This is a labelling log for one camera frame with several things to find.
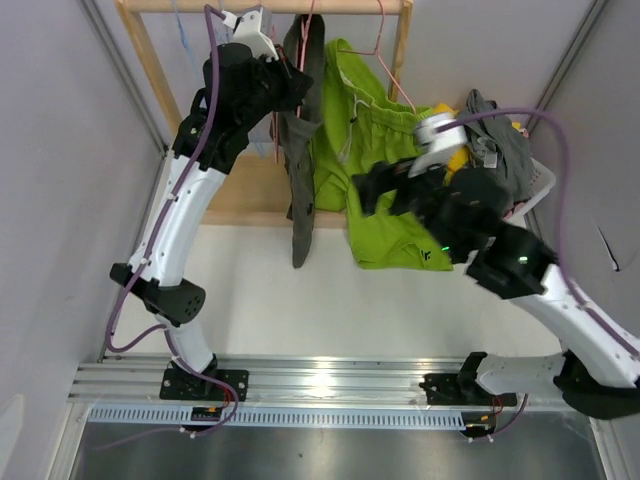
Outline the yellow shorts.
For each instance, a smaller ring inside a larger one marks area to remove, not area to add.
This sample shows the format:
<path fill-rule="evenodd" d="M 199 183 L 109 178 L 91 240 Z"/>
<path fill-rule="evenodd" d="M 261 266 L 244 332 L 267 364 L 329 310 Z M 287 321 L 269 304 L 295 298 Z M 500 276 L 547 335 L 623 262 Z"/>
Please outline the yellow shorts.
<path fill-rule="evenodd" d="M 454 117 L 458 115 L 458 110 L 454 110 L 445 103 L 439 103 L 433 107 L 434 114 L 450 113 Z M 444 178 L 444 184 L 448 185 L 453 175 L 460 169 L 464 168 L 470 162 L 470 153 L 467 147 L 458 149 L 449 159 L 447 163 L 447 172 Z"/>

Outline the grey shorts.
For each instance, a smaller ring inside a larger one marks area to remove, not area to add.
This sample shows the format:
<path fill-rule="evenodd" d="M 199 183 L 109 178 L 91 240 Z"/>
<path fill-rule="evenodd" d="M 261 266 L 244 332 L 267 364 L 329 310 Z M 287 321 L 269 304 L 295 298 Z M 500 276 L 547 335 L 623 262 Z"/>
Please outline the grey shorts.
<path fill-rule="evenodd" d="M 488 170 L 513 203 L 527 200 L 534 166 L 528 139 L 507 116 L 485 117 L 465 125 L 474 167 Z"/>

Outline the light blue wire hanger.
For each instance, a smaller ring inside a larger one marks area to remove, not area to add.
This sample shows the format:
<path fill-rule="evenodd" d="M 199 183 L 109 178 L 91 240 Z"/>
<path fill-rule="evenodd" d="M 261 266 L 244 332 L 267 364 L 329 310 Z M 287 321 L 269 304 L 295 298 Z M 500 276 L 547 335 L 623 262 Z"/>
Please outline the light blue wire hanger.
<path fill-rule="evenodd" d="M 232 35 L 230 30 L 226 30 L 224 33 L 221 34 L 221 36 L 223 38 L 224 43 L 230 43 L 232 40 Z M 249 139 L 249 145 L 250 145 L 249 149 L 252 152 L 257 153 L 260 158 L 265 158 L 266 157 L 265 143 L 260 138 L 256 128 L 252 129 L 248 133 L 248 139 Z"/>
<path fill-rule="evenodd" d="M 186 31 L 184 29 L 184 25 L 181 21 L 181 17 L 180 17 L 180 13 L 178 10 L 178 6 L 177 6 L 177 1 L 176 0 L 172 0 L 172 9 L 173 9 L 173 13 L 174 13 L 174 18 L 176 20 L 176 24 L 177 24 L 177 28 L 178 28 L 178 32 L 179 32 L 179 37 L 180 37 L 180 41 L 181 41 L 181 45 L 184 49 L 184 51 L 186 52 L 187 56 L 189 57 L 191 63 L 194 63 L 194 58 L 193 58 L 193 52 L 191 50 L 187 35 L 186 35 Z"/>

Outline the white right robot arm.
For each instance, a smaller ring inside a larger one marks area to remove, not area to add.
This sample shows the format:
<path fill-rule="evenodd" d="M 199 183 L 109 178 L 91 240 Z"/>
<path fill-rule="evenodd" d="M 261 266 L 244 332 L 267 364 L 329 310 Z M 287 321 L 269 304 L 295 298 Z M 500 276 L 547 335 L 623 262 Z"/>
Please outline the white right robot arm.
<path fill-rule="evenodd" d="M 549 356 L 472 352 L 455 374 L 425 375 L 420 386 L 428 404 L 487 406 L 500 398 L 513 406 L 517 395 L 532 394 L 600 420 L 637 414 L 639 356 L 616 339 L 633 346 L 638 340 L 608 315 L 596 321 L 594 308 L 580 305 L 558 255 L 533 232 L 504 220 L 507 193 L 489 174 L 461 169 L 444 184 L 443 165 L 412 177 L 415 162 L 378 162 L 354 175 L 362 213 L 372 215 L 379 198 L 394 193 L 390 214 L 413 214 L 478 286 L 528 312 L 562 343 L 561 352 Z"/>

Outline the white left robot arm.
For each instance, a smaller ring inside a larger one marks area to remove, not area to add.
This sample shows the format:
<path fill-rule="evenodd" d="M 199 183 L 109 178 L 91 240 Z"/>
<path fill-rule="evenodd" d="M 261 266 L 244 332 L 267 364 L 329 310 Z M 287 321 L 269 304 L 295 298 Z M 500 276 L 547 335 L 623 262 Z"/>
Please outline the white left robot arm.
<path fill-rule="evenodd" d="M 205 290 L 184 268 L 207 207 L 228 178 L 249 132 L 273 112 L 298 107 L 312 79 L 282 46 L 269 57 L 240 43 L 218 46 L 203 64 L 204 85 L 179 124 L 169 152 L 170 176 L 150 230 L 126 263 L 109 276 L 156 319 L 172 352 L 163 374 L 163 400 L 242 401 L 248 374 L 219 370 L 197 320 Z"/>

